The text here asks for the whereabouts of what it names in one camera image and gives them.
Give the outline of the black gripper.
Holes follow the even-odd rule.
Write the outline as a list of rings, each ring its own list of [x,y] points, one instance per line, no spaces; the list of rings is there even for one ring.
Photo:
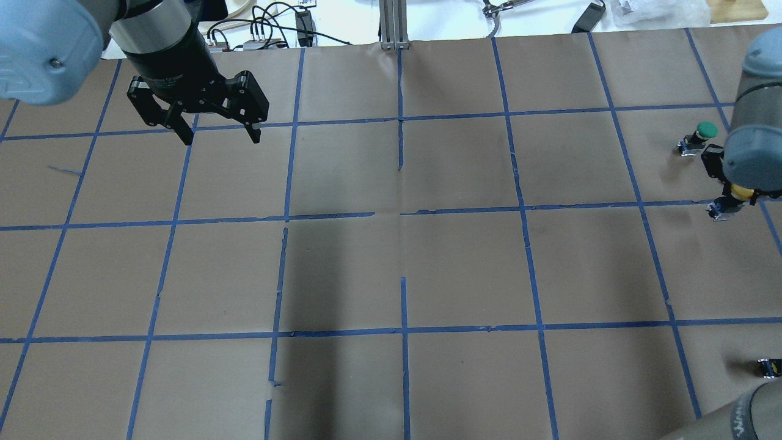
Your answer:
[[[221,75],[196,23],[168,48],[125,54],[140,77],[131,79],[126,96],[146,125],[167,128],[184,145],[192,145],[193,129],[183,111],[215,112],[240,123],[251,141],[260,143],[268,98],[251,71],[240,71],[234,78]],[[159,98],[170,103],[167,109]]]
[[[725,150],[720,145],[709,144],[702,150],[700,158],[707,175],[710,178],[717,179],[721,184],[728,183],[728,178],[723,170],[723,160]]]

